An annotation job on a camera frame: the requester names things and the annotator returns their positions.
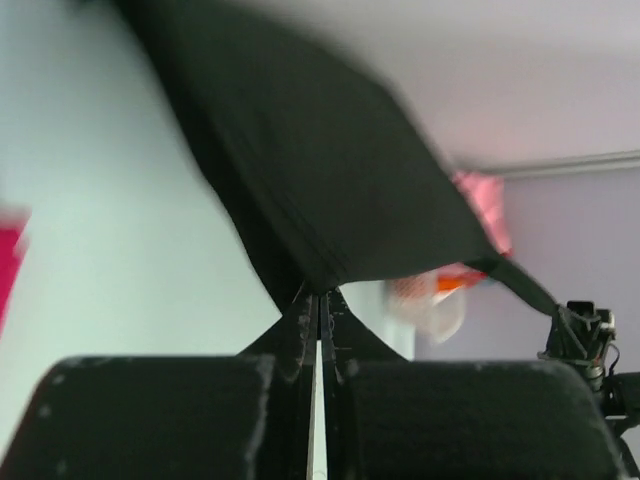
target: ceiling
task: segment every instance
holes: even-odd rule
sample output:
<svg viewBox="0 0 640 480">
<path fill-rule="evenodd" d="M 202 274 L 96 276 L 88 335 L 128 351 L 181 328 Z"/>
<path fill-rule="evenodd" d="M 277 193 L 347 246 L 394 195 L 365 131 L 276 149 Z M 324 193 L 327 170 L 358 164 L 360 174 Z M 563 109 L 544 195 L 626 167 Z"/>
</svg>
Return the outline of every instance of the ceiling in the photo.
<svg viewBox="0 0 640 480">
<path fill-rule="evenodd" d="M 245 1 L 367 60 L 474 166 L 640 149 L 638 1 Z"/>
</svg>

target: black cloth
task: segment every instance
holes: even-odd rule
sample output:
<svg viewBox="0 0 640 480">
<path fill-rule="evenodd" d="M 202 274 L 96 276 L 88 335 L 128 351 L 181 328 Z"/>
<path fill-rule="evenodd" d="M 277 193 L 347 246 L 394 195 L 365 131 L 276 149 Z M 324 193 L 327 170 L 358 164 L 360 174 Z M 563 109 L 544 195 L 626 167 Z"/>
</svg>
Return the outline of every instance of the black cloth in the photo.
<svg viewBox="0 0 640 480">
<path fill-rule="evenodd" d="M 113 2 L 281 309 L 303 281 L 322 293 L 465 262 L 553 313 L 373 74 L 247 7 Z"/>
</svg>

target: black fabric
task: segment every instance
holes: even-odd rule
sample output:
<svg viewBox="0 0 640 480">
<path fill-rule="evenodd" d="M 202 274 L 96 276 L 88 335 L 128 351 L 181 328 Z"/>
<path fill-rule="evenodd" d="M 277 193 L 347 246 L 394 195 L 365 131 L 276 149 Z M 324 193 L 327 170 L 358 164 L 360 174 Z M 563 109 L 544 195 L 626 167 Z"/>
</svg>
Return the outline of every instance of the black fabric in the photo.
<svg viewBox="0 0 640 480">
<path fill-rule="evenodd" d="M 256 478 L 275 367 L 269 356 L 63 361 L 34 392 L 0 478 Z"/>
<path fill-rule="evenodd" d="M 553 312 L 371 74 L 245 7 L 113 1 L 281 309 L 303 280 L 322 293 L 466 262 Z"/>
</svg>

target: red object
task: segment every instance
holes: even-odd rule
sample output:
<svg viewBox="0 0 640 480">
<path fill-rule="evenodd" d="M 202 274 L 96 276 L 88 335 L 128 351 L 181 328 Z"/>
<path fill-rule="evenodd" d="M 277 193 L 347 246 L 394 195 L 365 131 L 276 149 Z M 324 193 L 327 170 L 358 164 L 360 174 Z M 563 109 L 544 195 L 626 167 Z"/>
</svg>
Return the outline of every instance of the red object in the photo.
<svg viewBox="0 0 640 480">
<path fill-rule="evenodd" d="M 9 296 L 20 264 L 24 248 L 20 242 L 27 223 L 27 216 L 0 216 L 0 334 L 5 323 Z"/>
</svg>

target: metal rod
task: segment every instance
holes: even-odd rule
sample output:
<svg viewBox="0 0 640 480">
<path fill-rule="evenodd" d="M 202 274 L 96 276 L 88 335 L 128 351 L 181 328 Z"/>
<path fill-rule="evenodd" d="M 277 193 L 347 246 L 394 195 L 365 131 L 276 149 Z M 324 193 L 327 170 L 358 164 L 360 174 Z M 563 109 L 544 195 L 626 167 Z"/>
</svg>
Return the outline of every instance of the metal rod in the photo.
<svg viewBox="0 0 640 480">
<path fill-rule="evenodd" d="M 525 162 L 515 167 L 481 168 L 482 173 L 504 178 L 542 177 L 640 167 L 640 150 Z"/>
</svg>

